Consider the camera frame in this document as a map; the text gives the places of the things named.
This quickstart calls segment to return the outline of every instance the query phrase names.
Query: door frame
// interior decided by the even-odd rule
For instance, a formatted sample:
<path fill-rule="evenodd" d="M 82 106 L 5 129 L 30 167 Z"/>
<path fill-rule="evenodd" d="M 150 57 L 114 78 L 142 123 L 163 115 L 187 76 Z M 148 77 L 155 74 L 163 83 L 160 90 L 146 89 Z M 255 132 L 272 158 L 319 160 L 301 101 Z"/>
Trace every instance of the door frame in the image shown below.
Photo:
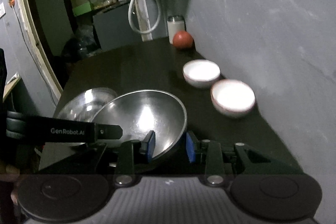
<path fill-rule="evenodd" d="M 53 91 L 55 97 L 59 100 L 63 89 L 59 84 L 56 75 L 51 68 L 48 58 L 41 45 L 38 33 L 36 31 L 33 17 L 29 8 L 28 0 L 17 0 L 16 5 L 18 5 L 20 11 L 20 17 L 24 25 L 24 31 L 28 35 L 28 44 L 32 50 L 32 54 L 36 58 L 37 65 L 39 69 L 43 72 L 43 76 Z"/>

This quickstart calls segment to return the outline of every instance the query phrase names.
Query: electrical wire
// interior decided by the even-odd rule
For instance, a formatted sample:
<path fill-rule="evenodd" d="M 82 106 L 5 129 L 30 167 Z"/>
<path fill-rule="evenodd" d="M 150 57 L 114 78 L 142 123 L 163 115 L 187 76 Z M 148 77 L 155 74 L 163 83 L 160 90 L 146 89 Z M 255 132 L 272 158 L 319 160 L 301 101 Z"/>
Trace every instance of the electrical wire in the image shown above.
<path fill-rule="evenodd" d="M 16 15 L 17 22 L 19 23 L 19 27 L 20 27 L 20 30 L 21 30 L 21 34 L 22 34 L 23 41 L 24 41 L 24 43 L 25 43 L 25 45 L 26 45 L 26 47 L 27 47 L 27 50 L 28 50 L 28 52 L 29 52 L 31 58 L 33 59 L 35 65 L 36 65 L 36 68 L 37 68 L 39 74 L 41 75 L 43 81 L 45 82 L 45 84 L 46 84 L 46 86 L 47 86 L 47 89 L 48 89 L 48 91 L 49 91 L 49 95 L 50 95 L 51 101 L 52 101 L 53 105 L 56 107 L 57 104 L 56 104 L 56 102 L 55 102 L 55 100 L 54 100 L 53 92 L 52 92 L 52 90 L 51 90 L 51 87 L 49 86 L 49 84 L 48 84 L 48 82 L 46 81 L 46 79 L 43 77 L 43 74 L 42 74 L 42 72 L 41 72 L 41 70 L 40 70 L 40 67 L 38 66 L 38 64 L 37 64 L 37 62 L 36 62 L 36 60 L 35 60 L 35 58 L 34 58 L 32 52 L 30 51 L 30 49 L 29 49 L 29 47 L 28 47 L 28 45 L 27 45 L 27 42 L 26 42 L 26 39 L 25 39 L 23 30 L 22 30 L 21 22 L 20 22 L 20 20 L 19 20 L 19 17 L 17 16 L 15 7 L 13 6 L 12 8 L 13 8 L 14 13 L 15 13 L 15 15 Z"/>
<path fill-rule="evenodd" d="M 139 34 L 151 33 L 152 31 L 154 31 L 157 28 L 157 26 L 159 25 L 160 19 L 161 19 L 161 6 L 160 6 L 159 0 L 155 0 L 155 2 L 157 4 L 157 20 L 156 20 L 155 24 L 153 25 L 153 27 L 150 27 L 150 29 L 146 30 L 146 31 L 140 31 L 134 26 L 134 23 L 133 23 L 133 20 L 132 20 L 132 12 L 133 12 L 134 2 L 135 2 L 135 0 L 131 0 L 130 5 L 128 7 L 128 22 L 129 22 L 129 25 L 131 26 L 131 29 L 134 32 L 139 33 Z"/>

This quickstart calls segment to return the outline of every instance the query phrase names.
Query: wooden board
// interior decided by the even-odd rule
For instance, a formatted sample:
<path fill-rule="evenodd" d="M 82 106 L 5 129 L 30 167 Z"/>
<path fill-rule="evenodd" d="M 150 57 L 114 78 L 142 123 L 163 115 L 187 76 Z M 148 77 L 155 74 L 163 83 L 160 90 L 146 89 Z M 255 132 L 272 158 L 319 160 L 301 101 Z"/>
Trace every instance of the wooden board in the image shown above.
<path fill-rule="evenodd" d="M 8 85 L 5 85 L 5 91 L 3 93 L 3 99 L 2 99 L 3 102 L 7 99 L 8 95 L 14 89 L 14 87 L 16 86 L 16 84 L 19 83 L 20 79 L 21 79 L 21 76 L 19 76 L 18 78 L 14 79 Z"/>

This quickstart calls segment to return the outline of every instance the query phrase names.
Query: table surface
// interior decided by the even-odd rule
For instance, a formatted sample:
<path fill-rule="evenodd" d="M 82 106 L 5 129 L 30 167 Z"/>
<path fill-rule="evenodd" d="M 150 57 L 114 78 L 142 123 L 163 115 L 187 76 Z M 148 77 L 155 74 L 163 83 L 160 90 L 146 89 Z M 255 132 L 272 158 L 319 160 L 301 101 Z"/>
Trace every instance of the table surface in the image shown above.
<path fill-rule="evenodd" d="M 107 87 L 122 95 L 134 90 L 156 89 L 170 92 L 185 105 L 188 130 L 199 139 L 232 146 L 243 142 L 263 153 L 299 168 L 278 135 L 261 117 L 256 106 L 241 119 L 230 119 L 215 110 L 210 89 L 199 90 L 183 78 L 183 65 L 202 59 L 195 49 L 177 50 L 168 38 L 125 46 L 80 61 L 67 82 L 54 116 L 83 91 Z M 63 145 L 46 144 L 40 168 L 74 152 Z"/>

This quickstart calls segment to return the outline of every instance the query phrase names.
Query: electrical outlet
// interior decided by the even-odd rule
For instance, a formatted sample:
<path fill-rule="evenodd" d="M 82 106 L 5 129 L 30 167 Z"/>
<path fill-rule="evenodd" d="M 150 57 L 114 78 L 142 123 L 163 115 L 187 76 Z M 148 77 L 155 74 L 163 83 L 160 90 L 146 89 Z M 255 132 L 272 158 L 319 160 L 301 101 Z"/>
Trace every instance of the electrical outlet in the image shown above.
<path fill-rule="evenodd" d="M 5 11 L 5 6 L 3 4 L 3 2 L 0 4 L 0 18 L 2 18 L 5 15 L 6 11 Z"/>

